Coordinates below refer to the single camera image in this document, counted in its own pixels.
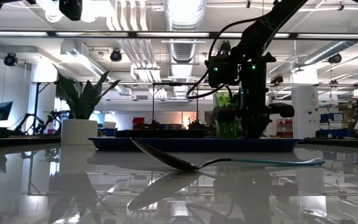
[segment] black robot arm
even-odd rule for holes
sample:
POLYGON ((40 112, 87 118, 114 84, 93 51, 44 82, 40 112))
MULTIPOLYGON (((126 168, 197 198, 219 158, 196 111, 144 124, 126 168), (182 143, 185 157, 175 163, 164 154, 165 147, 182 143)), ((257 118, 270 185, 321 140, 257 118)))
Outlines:
POLYGON ((231 50, 231 59, 248 61, 262 56, 275 34, 306 2, 307 0, 275 1, 269 13, 243 31, 241 41, 231 50))
POLYGON ((215 90, 241 81, 240 94, 236 97, 238 100, 233 103, 233 107, 215 108, 214 115, 218 122, 230 122, 235 117, 239 118, 245 138, 259 138, 266 126, 272 122, 270 114, 278 113, 283 117, 292 117, 295 114, 291 105, 271 103, 266 106, 266 67, 267 63, 275 62, 276 59, 268 52, 263 54, 275 34, 305 2, 307 0, 276 0, 269 13, 257 18, 243 31, 241 41, 231 49, 230 55, 209 58, 208 83, 216 88, 215 90))

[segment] green plant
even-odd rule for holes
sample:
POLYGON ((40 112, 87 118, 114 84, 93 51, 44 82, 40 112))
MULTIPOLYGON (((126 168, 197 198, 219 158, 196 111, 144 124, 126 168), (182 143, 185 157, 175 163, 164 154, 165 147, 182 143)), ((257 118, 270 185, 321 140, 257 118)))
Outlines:
MULTIPOLYGON (((223 107, 223 106, 232 106, 232 103, 229 102, 230 97, 229 93, 215 93, 214 94, 214 107, 223 107)), ((229 138, 235 139, 237 137, 237 132, 239 130, 239 123, 237 120, 233 122, 217 122, 216 131, 218 138, 229 138)))
POLYGON ((109 90, 115 88, 120 80, 113 82, 109 88, 102 93, 102 85, 107 80, 109 72, 100 76, 96 85, 88 80, 84 89, 79 81, 74 78, 66 78, 58 71, 59 86, 66 95, 66 101, 75 119, 89 119, 94 107, 100 102, 109 90))

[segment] potted plant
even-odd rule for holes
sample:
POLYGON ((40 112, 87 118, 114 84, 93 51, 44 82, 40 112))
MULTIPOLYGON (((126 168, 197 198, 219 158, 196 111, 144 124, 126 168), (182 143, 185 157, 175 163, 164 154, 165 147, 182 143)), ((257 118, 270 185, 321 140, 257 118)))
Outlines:
MULTIPOLYGON (((229 93, 215 93, 213 98, 214 107, 232 106, 232 103, 230 103, 229 101, 229 93)), ((237 132, 239 130, 239 123, 237 120, 234 120, 232 122, 218 122, 215 120, 215 123, 218 138, 237 138, 237 132)))
POLYGON ((102 84, 106 81, 108 73, 101 75, 96 85, 92 85, 88 80, 85 87, 82 88, 80 82, 74 78, 66 78, 58 71, 59 86, 66 96, 67 104, 74 117, 74 119, 66 119, 62 123, 61 143, 63 145, 92 144, 88 138, 98 136, 98 122, 90 121, 89 118, 102 96, 120 82, 120 80, 113 82, 102 93, 102 84))

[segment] ceiling duct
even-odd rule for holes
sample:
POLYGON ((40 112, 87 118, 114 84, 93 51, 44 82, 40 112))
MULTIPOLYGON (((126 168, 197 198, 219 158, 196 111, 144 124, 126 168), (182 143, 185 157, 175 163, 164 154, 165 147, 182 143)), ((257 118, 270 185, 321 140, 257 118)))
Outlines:
MULTIPOLYGON (((81 47, 77 47, 73 40, 64 40, 60 46, 60 53, 71 55, 76 62, 82 64, 98 77, 106 72, 100 65, 97 64, 97 62, 89 57, 89 49, 85 44, 82 44, 81 47)), ((115 82, 117 79, 112 77, 112 75, 108 75, 107 80, 109 82, 115 82)), ((117 85, 115 89, 121 96, 132 96, 132 90, 128 87, 117 85)))
MULTIPOLYGON (((351 30, 351 33, 358 33, 358 27, 351 30)), ((353 45, 357 44, 358 40, 347 40, 347 41, 332 41, 331 43, 325 45, 324 47, 314 51, 313 53, 300 58, 301 61, 298 63, 298 65, 295 65, 296 67, 304 67, 307 65, 314 65, 326 58, 329 58, 333 55, 338 54, 339 52, 346 50, 349 47, 352 47, 353 45)), ((279 66, 277 66, 275 69, 272 69, 269 71, 269 73, 272 73, 273 71, 284 71, 288 68, 287 63, 282 63, 279 66)))
MULTIPOLYGON (((197 31, 203 25, 206 10, 206 0, 165 0, 165 23, 169 31, 197 31)), ((170 44, 170 56, 173 77, 188 78, 193 70, 191 63, 196 52, 196 44, 172 43, 170 44)), ((177 96, 184 96, 183 90, 177 96)))

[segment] security camera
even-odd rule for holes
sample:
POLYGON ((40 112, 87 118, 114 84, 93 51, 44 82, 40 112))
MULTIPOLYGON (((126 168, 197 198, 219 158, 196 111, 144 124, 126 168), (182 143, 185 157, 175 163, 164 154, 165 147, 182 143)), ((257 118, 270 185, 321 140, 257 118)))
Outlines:
POLYGON ((10 67, 15 67, 18 63, 16 53, 8 53, 4 59, 4 64, 10 67))
POLYGON ((336 54, 328 59, 328 62, 330 64, 341 63, 341 61, 342 61, 342 56, 340 54, 336 54))
POLYGON ((122 55, 120 53, 120 49, 113 49, 112 50, 112 53, 110 55, 110 59, 113 61, 113 62, 119 62, 121 61, 122 59, 122 55))

